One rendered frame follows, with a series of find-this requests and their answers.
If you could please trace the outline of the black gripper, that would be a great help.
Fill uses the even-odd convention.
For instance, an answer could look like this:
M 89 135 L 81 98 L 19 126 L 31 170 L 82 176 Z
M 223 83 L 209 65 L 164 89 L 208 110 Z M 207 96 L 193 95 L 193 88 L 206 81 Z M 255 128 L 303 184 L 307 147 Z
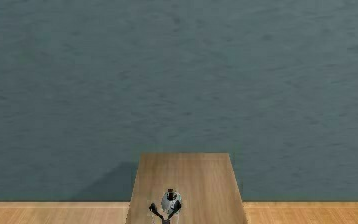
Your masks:
M 181 207 L 182 205 L 180 201 L 170 201 L 167 207 L 167 220 L 164 220 L 163 215 L 158 212 L 155 203 L 151 203 L 149 210 L 162 220 L 162 224 L 171 224 L 170 219 L 180 211 Z

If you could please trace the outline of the light brown wooden table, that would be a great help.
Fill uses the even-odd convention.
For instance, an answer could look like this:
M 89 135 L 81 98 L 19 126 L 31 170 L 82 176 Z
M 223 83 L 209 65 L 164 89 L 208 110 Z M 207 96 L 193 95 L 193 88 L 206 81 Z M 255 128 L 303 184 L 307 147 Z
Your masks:
M 227 153 L 143 153 L 126 224 L 161 224 L 149 206 L 169 189 L 182 197 L 171 224 L 248 224 Z

